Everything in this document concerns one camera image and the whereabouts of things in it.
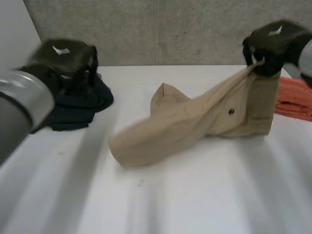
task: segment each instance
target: white table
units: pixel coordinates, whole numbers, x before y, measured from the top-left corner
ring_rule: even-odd
[[[194,98],[243,67],[100,67],[114,105],[88,129],[28,137],[1,168],[0,233],[310,233],[312,123],[275,115],[266,137],[205,138],[144,169],[109,151],[162,82]]]

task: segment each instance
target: white wall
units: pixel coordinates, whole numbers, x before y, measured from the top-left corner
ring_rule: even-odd
[[[40,44],[22,0],[0,0],[0,68],[22,66]]]

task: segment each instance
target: orange cloth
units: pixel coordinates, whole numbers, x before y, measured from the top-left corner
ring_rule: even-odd
[[[312,121],[312,89],[301,79],[281,77],[275,113]]]

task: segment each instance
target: small hole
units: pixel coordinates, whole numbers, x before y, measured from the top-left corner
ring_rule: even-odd
[[[229,115],[234,114],[234,112],[235,112],[235,110],[234,110],[234,109],[230,109],[230,110],[229,110]]]

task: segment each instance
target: concrete wall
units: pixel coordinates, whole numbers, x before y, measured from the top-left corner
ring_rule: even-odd
[[[0,68],[23,66],[41,43],[22,0],[0,0]]]
[[[24,0],[41,39],[97,46],[101,65],[243,64],[241,43],[272,20],[312,28],[312,0]]]

